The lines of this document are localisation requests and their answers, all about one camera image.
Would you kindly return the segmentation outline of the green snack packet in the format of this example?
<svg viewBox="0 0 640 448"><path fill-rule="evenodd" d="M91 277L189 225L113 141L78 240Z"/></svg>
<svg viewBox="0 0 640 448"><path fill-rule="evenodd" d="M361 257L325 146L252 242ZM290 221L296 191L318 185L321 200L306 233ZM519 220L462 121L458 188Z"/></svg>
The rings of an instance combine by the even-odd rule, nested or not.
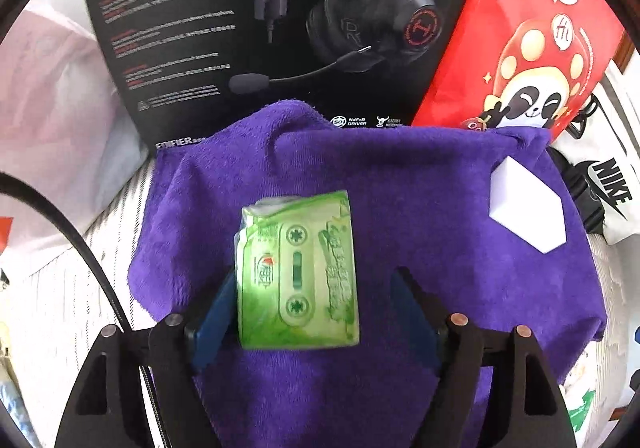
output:
<svg viewBox="0 0 640 448"><path fill-rule="evenodd" d="M597 392L595 390L587 390L585 394L582 395L582 402L568 410L568 415L570 416L570 424L572 424L572 429L574 433L579 432L584 426L588 413L591 408L591 404L593 402L594 397L596 397Z"/></svg>

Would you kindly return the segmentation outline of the purple towel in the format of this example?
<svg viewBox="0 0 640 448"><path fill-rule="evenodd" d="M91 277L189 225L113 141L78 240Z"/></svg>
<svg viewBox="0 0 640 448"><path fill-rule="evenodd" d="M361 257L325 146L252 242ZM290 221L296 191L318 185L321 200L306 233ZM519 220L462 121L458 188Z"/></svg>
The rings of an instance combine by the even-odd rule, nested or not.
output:
<svg viewBox="0 0 640 448"><path fill-rule="evenodd" d="M405 447L436 386L390 301L407 267L481 327L527 324L564 379L606 312L582 220L535 128L340 129L281 101L216 135L160 150L128 283L160 319L233 263L241 211L264 197L344 190L352 209L360 342L250 352L235 340L196 381L227 447ZM491 171L518 161L561 198L566 241L543 254L488 215Z"/></svg>

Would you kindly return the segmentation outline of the black headset box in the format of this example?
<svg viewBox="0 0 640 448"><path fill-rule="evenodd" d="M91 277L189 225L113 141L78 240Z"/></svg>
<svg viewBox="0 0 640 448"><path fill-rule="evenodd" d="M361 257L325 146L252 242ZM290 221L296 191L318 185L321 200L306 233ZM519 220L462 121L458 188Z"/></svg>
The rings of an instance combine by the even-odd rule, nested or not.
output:
<svg viewBox="0 0 640 448"><path fill-rule="evenodd" d="M411 124L465 0L86 0L153 150L280 100L341 128Z"/></svg>

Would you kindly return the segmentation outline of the green tissue pack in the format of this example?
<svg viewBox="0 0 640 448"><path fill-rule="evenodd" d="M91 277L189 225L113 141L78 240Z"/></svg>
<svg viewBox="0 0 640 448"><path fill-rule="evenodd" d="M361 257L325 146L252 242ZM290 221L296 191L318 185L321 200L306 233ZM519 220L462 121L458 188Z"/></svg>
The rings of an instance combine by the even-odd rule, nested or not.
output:
<svg viewBox="0 0 640 448"><path fill-rule="evenodd" d="M239 337L246 350L359 344L347 192L265 197L243 207L235 275Z"/></svg>

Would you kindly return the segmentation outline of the white Miniso plastic bag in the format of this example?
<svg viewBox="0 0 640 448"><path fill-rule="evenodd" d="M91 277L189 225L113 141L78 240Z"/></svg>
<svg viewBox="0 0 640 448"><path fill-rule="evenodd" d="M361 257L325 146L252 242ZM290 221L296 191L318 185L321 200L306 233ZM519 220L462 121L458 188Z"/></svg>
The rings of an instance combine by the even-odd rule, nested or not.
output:
<svg viewBox="0 0 640 448"><path fill-rule="evenodd" d="M24 10L1 43L1 169L86 231L148 157L93 34Z"/></svg>

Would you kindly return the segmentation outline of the striped cushion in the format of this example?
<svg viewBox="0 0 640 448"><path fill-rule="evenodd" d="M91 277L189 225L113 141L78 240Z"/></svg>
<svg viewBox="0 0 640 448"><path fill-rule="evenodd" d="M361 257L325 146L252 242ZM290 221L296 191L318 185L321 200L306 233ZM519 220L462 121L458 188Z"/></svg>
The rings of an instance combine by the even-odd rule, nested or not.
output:
<svg viewBox="0 0 640 448"><path fill-rule="evenodd" d="M85 234L136 330L155 324L131 296L127 281L153 169L153 161L143 164ZM8 327L9 354L40 445L52 447L96 335L117 319L93 274L64 239L46 264L38 269L22 265L8 279L10 285L1 292L1 321Z"/></svg>

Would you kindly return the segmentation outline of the red panda paper bag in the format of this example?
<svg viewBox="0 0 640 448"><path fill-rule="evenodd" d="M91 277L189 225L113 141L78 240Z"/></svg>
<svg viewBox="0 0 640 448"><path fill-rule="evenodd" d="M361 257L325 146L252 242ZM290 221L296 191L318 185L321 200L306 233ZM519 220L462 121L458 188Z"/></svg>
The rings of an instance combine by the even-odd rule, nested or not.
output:
<svg viewBox="0 0 640 448"><path fill-rule="evenodd" d="M414 125L559 136L622 35L605 0L466 0Z"/></svg>

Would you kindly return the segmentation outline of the white sponge block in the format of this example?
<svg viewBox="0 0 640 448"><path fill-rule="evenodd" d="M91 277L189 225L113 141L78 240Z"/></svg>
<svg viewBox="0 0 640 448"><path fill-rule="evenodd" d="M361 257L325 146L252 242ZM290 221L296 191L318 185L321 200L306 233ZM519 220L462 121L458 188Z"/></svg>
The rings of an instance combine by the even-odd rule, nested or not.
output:
<svg viewBox="0 0 640 448"><path fill-rule="evenodd" d="M559 195L511 156L490 175L488 214L543 254L566 243Z"/></svg>

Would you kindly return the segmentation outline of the white Nike waist bag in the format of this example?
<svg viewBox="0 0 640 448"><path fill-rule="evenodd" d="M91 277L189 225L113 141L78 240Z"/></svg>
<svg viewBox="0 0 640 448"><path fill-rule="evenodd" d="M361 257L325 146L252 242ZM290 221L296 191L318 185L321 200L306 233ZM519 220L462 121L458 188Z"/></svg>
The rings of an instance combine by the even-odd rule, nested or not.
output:
<svg viewBox="0 0 640 448"><path fill-rule="evenodd" d="M603 217L596 232L610 244L639 233L639 113L622 78L605 74L552 143L585 178Z"/></svg>

